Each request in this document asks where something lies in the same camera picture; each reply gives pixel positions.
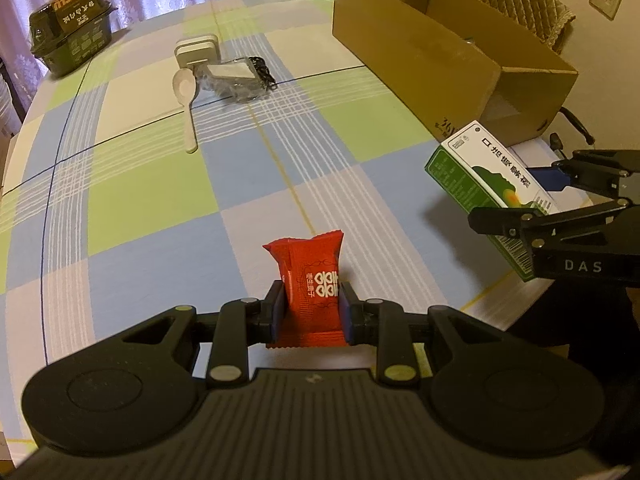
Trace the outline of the red snack packet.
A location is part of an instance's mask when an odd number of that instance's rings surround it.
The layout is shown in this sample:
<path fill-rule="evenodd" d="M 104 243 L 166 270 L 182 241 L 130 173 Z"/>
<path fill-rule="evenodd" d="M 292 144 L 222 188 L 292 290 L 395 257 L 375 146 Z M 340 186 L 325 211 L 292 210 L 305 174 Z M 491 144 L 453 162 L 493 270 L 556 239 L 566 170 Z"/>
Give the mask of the red snack packet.
<path fill-rule="evenodd" d="M 338 313 L 338 259 L 343 238 L 344 233 L 335 230 L 265 244 L 265 250 L 276 260 L 288 300 L 276 348 L 335 348 L 346 344 Z"/>

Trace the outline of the green white carton box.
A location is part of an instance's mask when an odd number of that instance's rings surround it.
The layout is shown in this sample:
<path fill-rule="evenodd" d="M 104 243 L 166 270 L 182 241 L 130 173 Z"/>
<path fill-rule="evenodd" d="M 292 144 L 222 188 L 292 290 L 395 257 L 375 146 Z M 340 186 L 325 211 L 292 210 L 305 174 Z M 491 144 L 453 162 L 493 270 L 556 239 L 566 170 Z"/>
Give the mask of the green white carton box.
<path fill-rule="evenodd" d="M 443 140 L 425 171 L 467 214 L 476 207 L 559 211 L 524 162 L 479 122 Z"/>

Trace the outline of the white device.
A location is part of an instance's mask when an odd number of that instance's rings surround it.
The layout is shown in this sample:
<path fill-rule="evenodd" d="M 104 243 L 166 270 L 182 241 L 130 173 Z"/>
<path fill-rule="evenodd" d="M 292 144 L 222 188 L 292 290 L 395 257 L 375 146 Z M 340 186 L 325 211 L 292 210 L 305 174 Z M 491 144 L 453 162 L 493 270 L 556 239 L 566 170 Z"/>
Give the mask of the white device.
<path fill-rule="evenodd" d="M 195 77 L 204 90 L 235 102 L 251 101 L 267 93 L 265 81 L 249 58 L 200 64 L 195 67 Z"/>

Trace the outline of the white plastic spoon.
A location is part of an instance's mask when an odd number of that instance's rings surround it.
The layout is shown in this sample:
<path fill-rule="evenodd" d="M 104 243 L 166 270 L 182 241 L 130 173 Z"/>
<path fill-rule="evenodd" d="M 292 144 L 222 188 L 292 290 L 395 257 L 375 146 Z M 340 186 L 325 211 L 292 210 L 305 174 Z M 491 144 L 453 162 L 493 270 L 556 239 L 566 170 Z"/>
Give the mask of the white plastic spoon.
<path fill-rule="evenodd" d="M 188 68 L 179 68 L 172 77 L 172 88 L 183 111 L 184 149 L 188 154 L 192 154 L 198 149 L 198 139 L 191 112 L 191 105 L 198 91 L 198 83 Z"/>

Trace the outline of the white night light plug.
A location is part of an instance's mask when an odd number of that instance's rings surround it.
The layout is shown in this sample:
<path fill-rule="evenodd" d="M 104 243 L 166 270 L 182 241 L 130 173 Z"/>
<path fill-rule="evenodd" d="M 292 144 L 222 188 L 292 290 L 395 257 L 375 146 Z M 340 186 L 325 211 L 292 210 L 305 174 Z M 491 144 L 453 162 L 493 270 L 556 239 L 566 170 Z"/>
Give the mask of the white night light plug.
<path fill-rule="evenodd" d="M 221 59 L 218 37 L 214 34 L 206 34 L 178 40 L 174 55 L 180 68 L 217 64 Z"/>

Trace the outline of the large cardboard box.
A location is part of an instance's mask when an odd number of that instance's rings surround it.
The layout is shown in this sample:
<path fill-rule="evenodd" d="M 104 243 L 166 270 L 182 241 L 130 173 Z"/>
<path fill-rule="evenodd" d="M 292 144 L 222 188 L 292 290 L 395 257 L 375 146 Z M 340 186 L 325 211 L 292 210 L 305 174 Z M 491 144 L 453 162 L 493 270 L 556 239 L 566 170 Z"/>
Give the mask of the large cardboard box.
<path fill-rule="evenodd" d="M 332 34 L 439 141 L 474 120 L 505 146 L 535 139 L 578 77 L 480 0 L 334 0 Z"/>

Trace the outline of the dark green food container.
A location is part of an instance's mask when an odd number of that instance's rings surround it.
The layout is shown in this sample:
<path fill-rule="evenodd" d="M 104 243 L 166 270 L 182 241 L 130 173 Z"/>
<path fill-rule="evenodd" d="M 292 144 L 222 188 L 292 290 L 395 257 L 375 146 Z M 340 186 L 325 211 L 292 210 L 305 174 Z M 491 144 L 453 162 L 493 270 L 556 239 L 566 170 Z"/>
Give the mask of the dark green food container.
<path fill-rule="evenodd" d="M 30 52 L 61 78 L 112 41 L 108 0 L 52 0 L 29 15 Z"/>

